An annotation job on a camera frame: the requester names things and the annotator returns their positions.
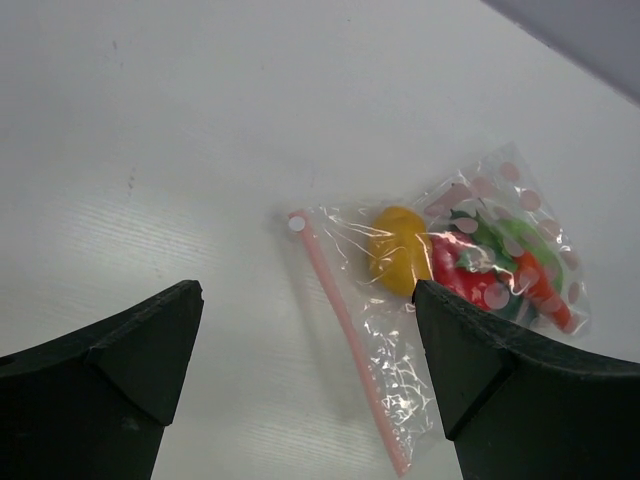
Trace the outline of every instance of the clear plastic bag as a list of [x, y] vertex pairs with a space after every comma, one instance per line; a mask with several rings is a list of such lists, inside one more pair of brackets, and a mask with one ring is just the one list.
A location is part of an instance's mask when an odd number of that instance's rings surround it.
[[433, 279], [483, 310], [548, 335], [589, 319], [564, 230], [507, 145], [412, 198], [289, 215], [345, 333], [399, 476], [438, 413], [411, 294]]

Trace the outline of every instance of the pink dot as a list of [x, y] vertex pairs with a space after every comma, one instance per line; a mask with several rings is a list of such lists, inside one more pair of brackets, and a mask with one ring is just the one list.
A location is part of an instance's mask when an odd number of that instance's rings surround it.
[[549, 315], [560, 310], [560, 307], [562, 307], [562, 303], [563, 302], [562, 298], [560, 298], [560, 295], [554, 295], [542, 302], [538, 310], [540, 310], [540, 313], [542, 314]]
[[460, 229], [462, 233], [473, 233], [478, 229], [478, 222], [473, 218], [457, 218], [453, 224]]
[[510, 237], [504, 238], [504, 248], [512, 257], [520, 257], [524, 253], [524, 250], [522, 249], [520, 244]]
[[445, 211], [446, 209], [444, 208], [444, 205], [439, 205], [439, 204], [430, 205], [424, 209], [425, 215], [428, 215], [430, 217], [438, 217], [442, 215]]
[[520, 193], [520, 206], [529, 212], [537, 210], [542, 205], [542, 201], [533, 190], [523, 190]]
[[513, 215], [511, 215], [509, 210], [503, 207], [494, 207], [493, 213], [495, 213], [498, 218], [501, 218], [503, 220], [509, 220], [513, 218]]
[[574, 252], [562, 251], [560, 252], [560, 256], [571, 271], [576, 270], [578, 268], [578, 265], [580, 265], [578, 256]]
[[540, 275], [533, 268], [525, 268], [518, 275], [518, 285], [521, 291], [533, 287], [540, 280]]
[[491, 215], [486, 208], [478, 207], [476, 208], [476, 210], [478, 212], [478, 215], [480, 215], [480, 217], [487, 223], [493, 224], [495, 222], [496, 219], [493, 218], [493, 215]]
[[569, 293], [567, 295], [567, 299], [569, 303], [574, 304], [578, 301], [580, 297], [580, 285], [577, 282], [573, 282], [569, 287]]
[[542, 220], [538, 224], [538, 232], [540, 232], [540, 235], [549, 241], [557, 240], [561, 231], [562, 229], [560, 228], [560, 225], [555, 220], [546, 219]]
[[491, 310], [500, 310], [509, 303], [509, 290], [501, 283], [489, 285], [484, 291], [484, 303]]
[[494, 194], [495, 187], [485, 177], [477, 177], [471, 181], [471, 187], [475, 190], [479, 197], [489, 198]]
[[451, 210], [460, 202], [473, 198], [471, 190], [462, 183], [454, 183], [451, 188], [444, 192], [434, 204], [442, 205], [445, 209]]
[[533, 247], [542, 246], [542, 239], [536, 235], [534, 232], [525, 231], [522, 233], [522, 238], [525, 242]]
[[558, 267], [555, 265], [547, 265], [544, 267], [544, 274], [550, 282], [553, 282], [558, 276]]
[[518, 167], [511, 162], [504, 162], [500, 165], [500, 173], [510, 182], [517, 182], [520, 180], [520, 170], [518, 170]]

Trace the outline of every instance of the gray wall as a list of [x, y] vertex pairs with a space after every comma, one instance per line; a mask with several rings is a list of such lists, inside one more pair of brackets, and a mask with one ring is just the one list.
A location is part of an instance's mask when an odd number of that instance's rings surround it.
[[640, 103], [640, 0], [485, 0]]

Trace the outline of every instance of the white table surface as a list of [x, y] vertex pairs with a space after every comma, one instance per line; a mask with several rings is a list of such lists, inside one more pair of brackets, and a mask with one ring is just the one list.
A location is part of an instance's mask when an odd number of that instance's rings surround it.
[[[155, 480], [394, 478], [275, 222], [511, 140], [584, 260], [579, 344], [640, 360], [640, 110], [478, 0], [8, 2], [0, 62], [0, 354], [204, 288]], [[441, 440], [406, 478], [459, 475]]]

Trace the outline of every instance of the yellow plastic fruit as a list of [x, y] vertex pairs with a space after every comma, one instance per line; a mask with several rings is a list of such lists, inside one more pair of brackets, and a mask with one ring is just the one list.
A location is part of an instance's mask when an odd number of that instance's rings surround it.
[[418, 280], [430, 280], [431, 240], [418, 214], [388, 207], [373, 222], [369, 271], [391, 292], [408, 297]]

